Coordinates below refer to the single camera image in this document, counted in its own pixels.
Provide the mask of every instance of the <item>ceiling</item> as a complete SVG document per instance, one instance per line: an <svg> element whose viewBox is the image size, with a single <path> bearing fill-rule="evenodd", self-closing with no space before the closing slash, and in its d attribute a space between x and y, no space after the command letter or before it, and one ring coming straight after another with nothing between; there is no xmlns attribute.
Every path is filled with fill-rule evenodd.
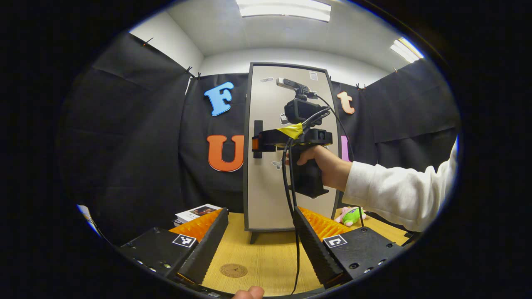
<svg viewBox="0 0 532 299"><path fill-rule="evenodd" d="M242 18L235 0L188 0L168 9L170 16L204 56L254 48L299 48L353 58L385 71L408 62L390 50L400 37L372 13L340 0L330 22L293 16Z"/></svg>

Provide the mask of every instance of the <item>hand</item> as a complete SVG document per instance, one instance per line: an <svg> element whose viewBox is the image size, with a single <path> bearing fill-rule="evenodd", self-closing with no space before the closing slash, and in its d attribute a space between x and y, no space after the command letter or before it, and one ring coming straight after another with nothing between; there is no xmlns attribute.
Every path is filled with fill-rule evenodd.
<svg viewBox="0 0 532 299"><path fill-rule="evenodd" d="M327 187L345 191L349 171L351 170L351 162L344 161L333 154L330 150L321 145L311 147L301 153L297 165L304 165L308 160L316 160L316 164L321 169L321 180Z"/></svg>
<svg viewBox="0 0 532 299"><path fill-rule="evenodd" d="M238 290L232 299L262 299L264 289L257 286L250 287L249 290Z"/></svg>

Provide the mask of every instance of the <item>orange part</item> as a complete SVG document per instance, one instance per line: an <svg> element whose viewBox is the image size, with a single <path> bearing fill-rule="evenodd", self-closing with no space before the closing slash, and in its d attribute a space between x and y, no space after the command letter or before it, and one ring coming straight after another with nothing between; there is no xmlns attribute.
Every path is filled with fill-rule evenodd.
<svg viewBox="0 0 532 299"><path fill-rule="evenodd" d="M348 227L332 219L312 212L311 210L307 210L304 207L298 206L298 208L310 223L312 229L314 229L314 232L320 238L320 241L323 241L323 238L336 236L350 231Z"/></svg>
<svg viewBox="0 0 532 299"><path fill-rule="evenodd" d="M203 237L205 236L212 223L216 220L221 211L222 209L218 209L214 212L210 212L209 214L200 216L192 221L183 223L178 227L174 227L170 229L170 231L175 234L194 237L199 243L201 242L201 240L203 239Z"/></svg>

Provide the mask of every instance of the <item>round coaster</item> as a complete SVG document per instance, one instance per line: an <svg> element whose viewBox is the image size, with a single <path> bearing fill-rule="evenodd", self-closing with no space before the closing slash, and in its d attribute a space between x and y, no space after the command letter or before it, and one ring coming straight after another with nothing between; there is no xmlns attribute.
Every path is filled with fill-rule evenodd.
<svg viewBox="0 0 532 299"><path fill-rule="evenodd" d="M239 264L225 264L220 268L220 272L229 277L242 277L247 274L247 269Z"/></svg>

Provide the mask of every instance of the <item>black curtain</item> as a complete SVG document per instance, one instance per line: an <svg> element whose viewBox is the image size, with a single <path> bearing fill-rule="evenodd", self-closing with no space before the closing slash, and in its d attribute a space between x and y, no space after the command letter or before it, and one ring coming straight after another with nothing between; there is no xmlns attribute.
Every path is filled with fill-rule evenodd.
<svg viewBox="0 0 532 299"><path fill-rule="evenodd" d="M227 207L229 211L243 213L242 167L233 172L217 171L209 165L210 135L223 135L222 158L231 162L235 158L234 135L244 135L244 119L248 73L217 74L192 79L182 110L179 137L179 161L182 165L182 190L184 204L193 208L210 203ZM204 93L225 82L233 83L229 89L231 108L215 117L211 102Z"/></svg>
<svg viewBox="0 0 532 299"><path fill-rule="evenodd" d="M350 106L355 109L352 114L343 110L340 99L337 97L341 92L346 92L353 99L350 102ZM332 99L335 102L336 114L344 125L347 137L353 146L353 154L348 150L349 160L371 165L377 164L371 107L368 105L366 98L361 96L357 87L333 81ZM338 130L342 136L345 136L341 128L338 128Z"/></svg>
<svg viewBox="0 0 532 299"><path fill-rule="evenodd" d="M57 137L66 191L116 245L185 207L178 138L189 75L143 43L117 37L79 76Z"/></svg>
<svg viewBox="0 0 532 299"><path fill-rule="evenodd" d="M371 107L375 143L454 128L459 120L447 82L425 59L387 75L361 93Z"/></svg>

